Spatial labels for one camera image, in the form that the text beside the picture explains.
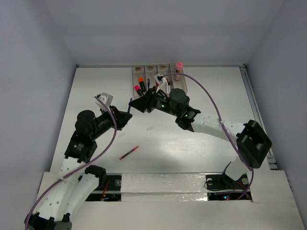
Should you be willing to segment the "orange highlighter marker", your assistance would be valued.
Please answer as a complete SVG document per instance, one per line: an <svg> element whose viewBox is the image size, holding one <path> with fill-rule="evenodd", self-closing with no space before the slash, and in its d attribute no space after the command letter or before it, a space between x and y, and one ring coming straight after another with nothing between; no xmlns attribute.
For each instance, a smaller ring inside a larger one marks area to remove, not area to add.
<svg viewBox="0 0 307 230"><path fill-rule="evenodd" d="M139 86L140 86L141 91L146 92L146 86L145 86L145 82L143 80L143 77L139 77L138 82L139 82Z"/></svg>

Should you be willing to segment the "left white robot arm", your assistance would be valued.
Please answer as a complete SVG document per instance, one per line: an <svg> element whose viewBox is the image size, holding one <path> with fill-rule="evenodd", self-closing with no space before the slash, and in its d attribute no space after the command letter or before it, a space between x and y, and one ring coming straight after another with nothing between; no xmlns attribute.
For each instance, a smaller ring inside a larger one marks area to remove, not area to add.
<svg viewBox="0 0 307 230"><path fill-rule="evenodd" d="M93 111L84 110L77 115L58 178L36 201L42 205L27 215L27 230L70 230L72 219L90 193L105 187L106 170L93 165L96 139L111 128L121 130L132 114L114 106L102 106L101 113L96 117Z"/></svg>

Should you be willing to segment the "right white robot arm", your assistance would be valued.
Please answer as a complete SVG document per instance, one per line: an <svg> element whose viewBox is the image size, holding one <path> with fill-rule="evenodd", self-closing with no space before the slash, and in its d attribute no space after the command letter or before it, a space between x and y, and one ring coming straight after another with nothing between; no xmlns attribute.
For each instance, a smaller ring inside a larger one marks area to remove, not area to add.
<svg viewBox="0 0 307 230"><path fill-rule="evenodd" d="M169 95L162 90L156 92L149 89L144 96L131 101L129 105L142 113L156 109L174 115L175 123L183 130L229 141L237 157L221 175L224 187L233 187L248 171L261 167L272 147L272 141L257 121L249 120L243 124L223 121L192 108L189 102L190 98L182 89L173 89Z"/></svg>

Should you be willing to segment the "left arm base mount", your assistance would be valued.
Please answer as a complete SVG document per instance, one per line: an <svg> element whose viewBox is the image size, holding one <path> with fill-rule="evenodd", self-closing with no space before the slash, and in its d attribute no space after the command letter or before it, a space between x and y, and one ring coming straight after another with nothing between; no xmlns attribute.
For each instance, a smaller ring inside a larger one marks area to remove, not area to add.
<svg viewBox="0 0 307 230"><path fill-rule="evenodd" d="M121 201L121 174L107 174L104 185L98 186L85 201L117 202Z"/></svg>

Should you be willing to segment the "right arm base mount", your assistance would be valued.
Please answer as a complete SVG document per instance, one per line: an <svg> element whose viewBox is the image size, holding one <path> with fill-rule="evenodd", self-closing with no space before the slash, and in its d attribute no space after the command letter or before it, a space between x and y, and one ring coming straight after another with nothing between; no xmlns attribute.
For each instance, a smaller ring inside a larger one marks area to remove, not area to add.
<svg viewBox="0 0 307 230"><path fill-rule="evenodd" d="M250 190L247 190L249 180L243 174L238 180L233 180L225 173L207 174L204 187L207 189L209 201L252 200Z"/></svg>

